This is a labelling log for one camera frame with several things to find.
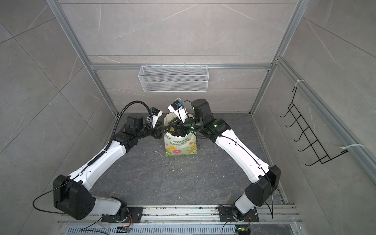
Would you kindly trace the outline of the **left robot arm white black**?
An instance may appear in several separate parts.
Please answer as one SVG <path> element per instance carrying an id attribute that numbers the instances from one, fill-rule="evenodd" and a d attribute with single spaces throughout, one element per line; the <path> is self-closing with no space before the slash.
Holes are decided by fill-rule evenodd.
<path id="1" fill-rule="evenodd" d="M 130 114 L 126 123 L 102 149 L 85 165 L 68 176 L 60 175 L 53 182 L 54 207 L 76 220 L 89 215 L 107 215 L 117 222 L 123 222 L 128 215 L 127 203 L 113 197 L 96 197 L 90 189 L 99 177 L 119 158 L 131 150 L 139 139 L 163 136 L 160 114 L 148 116 Z"/>

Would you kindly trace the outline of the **white floral paper bag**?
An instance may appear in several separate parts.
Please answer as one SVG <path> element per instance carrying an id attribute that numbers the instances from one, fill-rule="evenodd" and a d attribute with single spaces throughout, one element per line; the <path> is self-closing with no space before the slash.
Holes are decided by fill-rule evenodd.
<path id="1" fill-rule="evenodd" d="M 174 136 L 173 124 L 180 122 L 174 113 L 164 117 L 164 144 L 167 157 L 194 155 L 197 153 L 197 139 L 193 133 L 185 137 Z"/>

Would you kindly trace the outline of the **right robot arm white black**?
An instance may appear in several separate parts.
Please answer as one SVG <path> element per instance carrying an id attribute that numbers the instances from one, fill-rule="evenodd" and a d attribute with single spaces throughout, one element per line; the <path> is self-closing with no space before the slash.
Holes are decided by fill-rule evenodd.
<path id="1" fill-rule="evenodd" d="M 205 99 L 191 102 L 193 116 L 189 116 L 183 102 L 177 99 L 168 110 L 179 119 L 177 127 L 198 137 L 210 139 L 222 148 L 241 167 L 250 181 L 244 193 L 232 204 L 232 220 L 241 221 L 256 206 L 262 206 L 273 197 L 277 189 L 281 170 L 270 166 L 257 157 L 235 134 L 230 125 L 215 118 Z"/>

